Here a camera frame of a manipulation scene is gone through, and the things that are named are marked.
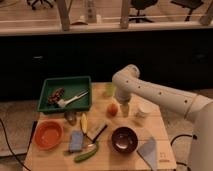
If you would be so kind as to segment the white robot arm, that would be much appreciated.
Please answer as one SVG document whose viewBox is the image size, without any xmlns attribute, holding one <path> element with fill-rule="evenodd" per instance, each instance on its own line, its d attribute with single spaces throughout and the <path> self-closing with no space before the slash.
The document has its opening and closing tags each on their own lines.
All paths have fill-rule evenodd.
<svg viewBox="0 0 213 171">
<path fill-rule="evenodd" d="M 190 171 L 213 171 L 213 99 L 139 79 L 140 70 L 130 64 L 112 76 L 115 99 L 128 103 L 135 94 L 182 115 L 194 124 L 188 157 Z"/>
</svg>

